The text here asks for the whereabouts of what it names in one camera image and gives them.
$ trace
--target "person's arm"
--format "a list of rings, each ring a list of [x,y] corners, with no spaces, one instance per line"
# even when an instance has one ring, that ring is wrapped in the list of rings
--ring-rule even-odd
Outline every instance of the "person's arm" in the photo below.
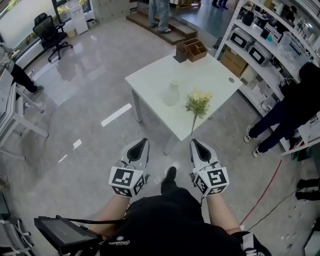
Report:
[[[229,235],[241,232],[239,222],[227,207],[221,194],[206,197],[210,223],[223,228]]]
[[[122,220],[127,211],[130,198],[114,195],[95,219],[96,221]],[[93,224],[89,227],[93,232],[104,237],[110,237],[117,230],[116,224]]]
[[[0,45],[3,47],[4,52],[7,54],[11,54],[14,51],[12,48],[9,48],[4,42],[0,43]]]

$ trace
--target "white vase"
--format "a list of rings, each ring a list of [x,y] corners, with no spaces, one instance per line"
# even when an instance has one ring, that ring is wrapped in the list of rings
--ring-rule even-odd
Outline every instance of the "white vase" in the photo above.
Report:
[[[169,87],[162,92],[161,98],[162,102],[167,106],[176,105],[180,98],[179,82],[177,80],[171,80]]]

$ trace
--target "black mesh chair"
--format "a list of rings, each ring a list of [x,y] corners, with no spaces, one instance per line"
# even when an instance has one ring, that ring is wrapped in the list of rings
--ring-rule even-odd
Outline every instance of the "black mesh chair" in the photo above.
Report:
[[[51,62],[51,57],[55,53],[58,53],[58,60],[61,60],[60,50],[62,48],[73,48],[73,46],[67,41],[62,42],[62,40],[67,37],[67,33],[65,33],[63,30],[63,26],[65,24],[66,23],[62,22],[55,26],[52,16],[48,16],[46,13],[41,13],[34,19],[34,27],[32,30],[41,39],[40,44],[42,47],[45,50],[55,47],[55,49],[52,50],[52,54],[48,58],[49,62]]]

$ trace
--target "wooden step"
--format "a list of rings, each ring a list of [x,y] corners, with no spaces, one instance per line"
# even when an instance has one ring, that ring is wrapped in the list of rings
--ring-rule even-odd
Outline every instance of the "wooden step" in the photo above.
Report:
[[[138,8],[136,10],[139,14],[149,16],[149,10],[147,8]],[[156,21],[159,21],[160,18],[159,16],[155,16]],[[197,31],[194,30],[193,28],[181,23],[180,21],[176,20],[173,17],[169,18],[168,21],[168,27],[173,30],[178,32],[179,34],[183,35],[187,40],[196,38],[197,37]]]
[[[165,40],[166,42],[168,42],[172,46],[176,45],[179,42],[183,42],[186,40],[186,38],[183,35],[178,34],[175,31],[171,31],[171,33],[169,33],[169,34],[158,33],[158,28],[157,27],[150,28],[148,17],[145,15],[142,15],[140,13],[134,13],[134,14],[127,15],[126,19],[128,21],[131,21],[131,22],[139,25],[140,27],[143,27],[146,30],[149,30],[151,33],[157,35],[158,37]]]

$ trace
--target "flower stem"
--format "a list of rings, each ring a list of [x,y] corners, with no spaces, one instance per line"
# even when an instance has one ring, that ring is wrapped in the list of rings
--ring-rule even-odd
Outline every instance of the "flower stem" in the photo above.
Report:
[[[196,123],[197,117],[198,117],[198,115],[194,114],[193,125],[192,125],[192,130],[191,130],[191,136],[192,136],[192,133],[194,132],[194,127],[195,127],[195,123]]]

